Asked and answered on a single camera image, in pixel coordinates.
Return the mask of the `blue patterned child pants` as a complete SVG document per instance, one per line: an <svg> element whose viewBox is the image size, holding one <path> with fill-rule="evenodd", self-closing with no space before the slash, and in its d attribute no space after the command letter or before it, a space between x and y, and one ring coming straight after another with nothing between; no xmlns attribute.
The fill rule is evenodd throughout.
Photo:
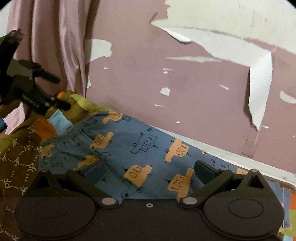
<svg viewBox="0 0 296 241"><path fill-rule="evenodd" d="M95 184L110 196L131 199L181 199L202 187L195 175L201 160L215 169L243 170L130 116L97 111L76 124L58 111L37 128L40 168L64 174L102 161Z"/></svg>

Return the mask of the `colourful patchwork bedsheet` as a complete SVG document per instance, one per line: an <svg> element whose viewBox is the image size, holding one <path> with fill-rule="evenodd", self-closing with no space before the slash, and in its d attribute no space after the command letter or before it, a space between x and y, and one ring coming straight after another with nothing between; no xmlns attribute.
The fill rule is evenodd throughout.
<svg viewBox="0 0 296 241"><path fill-rule="evenodd" d="M267 176L269 166L235 162L228 152L160 128L243 173L234 173L226 191L199 207L183 207L180 199L131 198L97 206L70 186L66 172L40 168L37 128L58 111L76 124L112 110L69 91L59 99L71 109L33 116L1 139L1 240L295 240L295 188Z"/></svg>

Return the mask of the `pink satin curtain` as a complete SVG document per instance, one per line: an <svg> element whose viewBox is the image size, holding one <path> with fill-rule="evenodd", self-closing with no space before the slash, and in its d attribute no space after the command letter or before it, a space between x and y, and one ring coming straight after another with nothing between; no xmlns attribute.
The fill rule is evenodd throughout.
<svg viewBox="0 0 296 241"><path fill-rule="evenodd" d="M7 30L21 29L24 35L15 58L39 63L61 80L37 78L47 94L86 94L84 40L91 36L98 6L99 1L11 2Z"/></svg>

